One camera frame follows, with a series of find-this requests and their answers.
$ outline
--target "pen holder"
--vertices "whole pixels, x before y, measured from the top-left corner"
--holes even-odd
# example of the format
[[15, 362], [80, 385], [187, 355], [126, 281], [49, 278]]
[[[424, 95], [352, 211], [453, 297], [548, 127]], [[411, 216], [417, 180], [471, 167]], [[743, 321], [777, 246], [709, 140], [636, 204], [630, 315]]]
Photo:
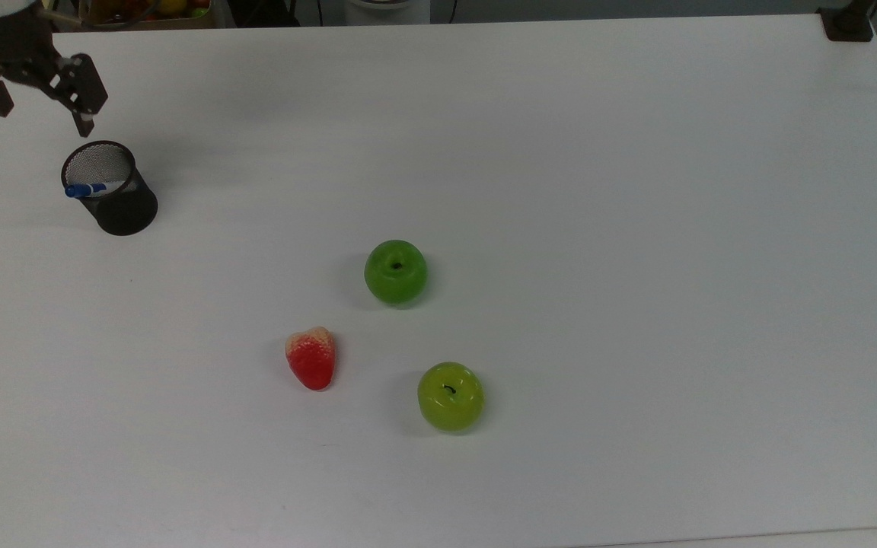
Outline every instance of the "pen holder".
[[137, 173], [133, 154], [124, 145], [98, 140], [77, 148], [62, 170], [63, 188], [103, 183], [105, 194], [77, 198], [108, 234], [128, 236], [146, 228], [158, 212], [158, 198]]

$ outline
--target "fake fruit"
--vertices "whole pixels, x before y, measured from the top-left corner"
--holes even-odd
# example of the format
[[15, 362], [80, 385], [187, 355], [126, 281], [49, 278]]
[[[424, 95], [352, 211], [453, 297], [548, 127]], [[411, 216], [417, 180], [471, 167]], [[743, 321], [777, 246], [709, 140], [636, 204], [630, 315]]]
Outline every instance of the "fake fruit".
[[480, 379], [465, 365], [445, 362], [430, 368], [418, 382], [418, 407], [429, 424], [446, 432], [469, 428], [483, 414]]
[[188, 0], [161, 0], [156, 10], [162, 15], [179, 15], [188, 7]]
[[365, 263], [365, 284], [387, 304], [403, 304], [420, 295], [428, 280], [425, 257], [404, 240], [389, 240], [375, 247]]
[[330, 385], [337, 350], [333, 336], [326, 327], [314, 327], [303, 333], [293, 333], [286, 340], [286, 361], [290, 371], [311, 390], [323, 390]]

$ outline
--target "fruit basket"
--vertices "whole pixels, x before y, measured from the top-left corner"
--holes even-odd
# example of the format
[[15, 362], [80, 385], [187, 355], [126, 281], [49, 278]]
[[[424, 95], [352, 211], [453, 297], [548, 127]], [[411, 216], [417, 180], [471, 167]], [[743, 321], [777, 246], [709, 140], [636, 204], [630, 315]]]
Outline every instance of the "fruit basket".
[[[183, 30], [216, 28], [215, 0], [161, 0], [161, 6], [147, 20], [131, 30]], [[148, 0], [90, 0], [80, 2], [80, 18], [97, 27], [128, 21], [150, 6]]]

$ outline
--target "white container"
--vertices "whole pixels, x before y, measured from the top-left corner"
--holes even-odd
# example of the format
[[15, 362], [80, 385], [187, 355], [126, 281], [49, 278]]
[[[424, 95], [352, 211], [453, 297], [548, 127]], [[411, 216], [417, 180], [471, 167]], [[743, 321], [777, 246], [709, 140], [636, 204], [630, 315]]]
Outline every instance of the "white container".
[[344, 21], [349, 27], [366, 24], [429, 24], [431, 0], [347, 0]]

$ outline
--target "cable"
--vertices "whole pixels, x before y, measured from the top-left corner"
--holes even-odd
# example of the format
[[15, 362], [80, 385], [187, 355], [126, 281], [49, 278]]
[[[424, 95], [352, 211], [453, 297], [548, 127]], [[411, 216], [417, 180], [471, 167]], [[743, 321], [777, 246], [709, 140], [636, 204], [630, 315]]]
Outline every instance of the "cable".
[[145, 20], [147, 18], [147, 15], [153, 14], [154, 11], [157, 11], [160, 7], [161, 0], [154, 0], [154, 2], [152, 2], [146, 10], [144, 10], [140, 15], [137, 15], [137, 17], [133, 18], [132, 20], [116, 22], [115, 24], [108, 24], [106, 27], [98, 27], [91, 22], [83, 21], [81, 27], [86, 28], [87, 30], [95, 30], [97, 32], [116, 32], [118, 30], [126, 30], [133, 27], [133, 25], [138, 24], [140, 21]]
[[248, 24], [250, 24], [250, 21], [252, 21], [253, 18], [255, 17], [255, 15], [257, 15], [259, 13], [259, 10], [262, 8], [262, 4], [265, 1], [266, 0], [259, 0], [257, 2], [257, 6], [255, 6], [255, 8], [253, 8], [253, 10], [250, 11], [250, 14], [248, 15], [248, 17], [246, 17], [246, 20], [243, 21], [243, 27], [248, 27]]

